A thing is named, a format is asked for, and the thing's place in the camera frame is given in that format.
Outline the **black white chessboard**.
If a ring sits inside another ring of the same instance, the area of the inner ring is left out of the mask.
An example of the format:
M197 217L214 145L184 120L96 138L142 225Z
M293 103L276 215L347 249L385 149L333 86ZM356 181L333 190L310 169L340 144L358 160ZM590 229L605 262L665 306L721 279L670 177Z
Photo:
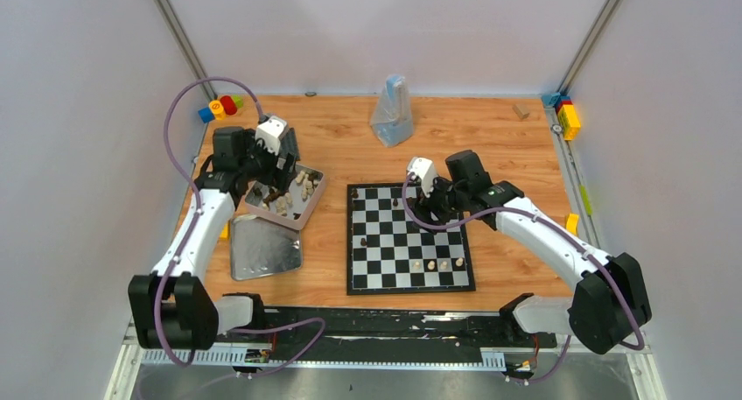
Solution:
M433 234L403 210L400 183L346 187L346 293L475 291L465 227ZM440 270L441 261L448 270Z

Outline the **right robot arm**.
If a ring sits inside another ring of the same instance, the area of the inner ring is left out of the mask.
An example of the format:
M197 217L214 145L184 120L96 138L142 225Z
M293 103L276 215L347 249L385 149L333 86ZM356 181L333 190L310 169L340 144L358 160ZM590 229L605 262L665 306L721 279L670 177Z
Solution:
M577 338L595 354L622 346L641 351L641 328L652 319L640 263L627 253L611 255L573 235L549 218L512 183L494 183L471 150L445 160L444 178L428 158L414 157L406 167L405 186L416 195L402 204L421 229L442 232L482 221L546 263L570 288L568 298L525 295L500 320L500 333L521 345L534 333Z

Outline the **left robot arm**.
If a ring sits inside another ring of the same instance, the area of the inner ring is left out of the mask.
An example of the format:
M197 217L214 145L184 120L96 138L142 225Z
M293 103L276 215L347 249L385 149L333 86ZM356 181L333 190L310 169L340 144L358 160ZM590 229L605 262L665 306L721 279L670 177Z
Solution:
M232 329L247 341L260 340L268 318L256 295L226 295L212 301L203 284L224 227L256 181L284 191L296 157L282 156L288 131L273 116L255 129L228 126L213 132L213 154L192 181L186 218L161 260L147 275L135 275L128 295L139 345L173 351L207 350Z

